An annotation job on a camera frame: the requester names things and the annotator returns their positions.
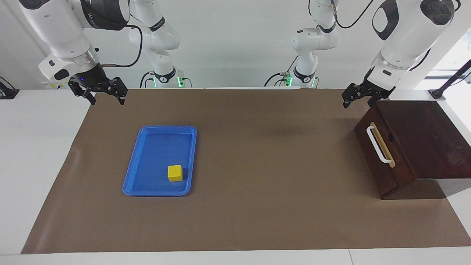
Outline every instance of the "white wall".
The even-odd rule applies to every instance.
[[[368,2],[342,1],[340,22],[351,23]],[[343,88],[363,80],[383,45],[371,27],[371,18],[381,2],[375,1],[356,26],[341,30],[342,39],[337,48],[318,53],[319,87]],[[174,63],[197,87],[262,86],[269,76],[286,70],[296,56],[290,46],[292,33],[315,26],[307,11],[307,0],[161,0],[159,3],[167,23],[181,35],[180,48],[171,51]],[[462,4],[427,60],[401,80],[399,89],[414,88],[471,27],[471,3],[462,1]],[[20,88],[39,88],[38,82],[44,78],[37,64],[46,55],[44,44],[37,37],[28,37],[29,29],[22,23],[24,18],[17,0],[0,2],[0,34],[11,36],[0,38],[0,74]],[[127,64],[137,54],[137,48],[129,44],[128,29],[120,32],[86,29],[85,33],[100,48],[102,63]],[[137,87],[142,74],[149,70],[151,66],[144,55],[132,68],[106,72],[108,77],[120,76],[128,87]]]

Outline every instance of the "green indicator light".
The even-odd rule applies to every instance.
[[[180,86],[180,87],[184,87],[184,86],[185,86],[185,83],[183,82],[183,79],[181,79],[181,77],[178,78],[178,83],[179,83],[179,86]]]
[[[286,86],[291,86],[292,83],[293,83],[293,78],[290,76],[288,78],[288,81],[286,82]]]

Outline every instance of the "window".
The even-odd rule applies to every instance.
[[[451,48],[425,79],[448,79],[471,58],[471,29]]]

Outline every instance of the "box lid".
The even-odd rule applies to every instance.
[[[471,147],[435,101],[379,101],[393,140],[418,179],[471,177]]]

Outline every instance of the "brown paper mat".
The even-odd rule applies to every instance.
[[[97,96],[22,253],[469,246],[448,200],[381,201],[340,90]],[[185,197],[129,197],[138,130],[198,129]]]

